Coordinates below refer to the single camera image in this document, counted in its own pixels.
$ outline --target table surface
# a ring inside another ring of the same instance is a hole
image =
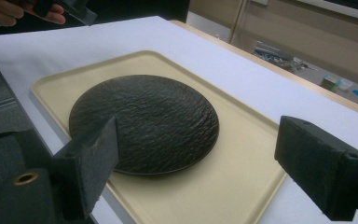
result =
[[[56,153],[69,139],[31,93],[33,83],[141,50],[178,63],[273,122],[279,123],[282,115],[305,119],[358,148],[357,105],[180,22],[159,17],[0,35],[0,70],[41,139]],[[130,222],[107,191],[92,214],[98,223]],[[287,177],[259,223],[332,222]],[[353,222],[343,223],[358,223],[358,213]]]

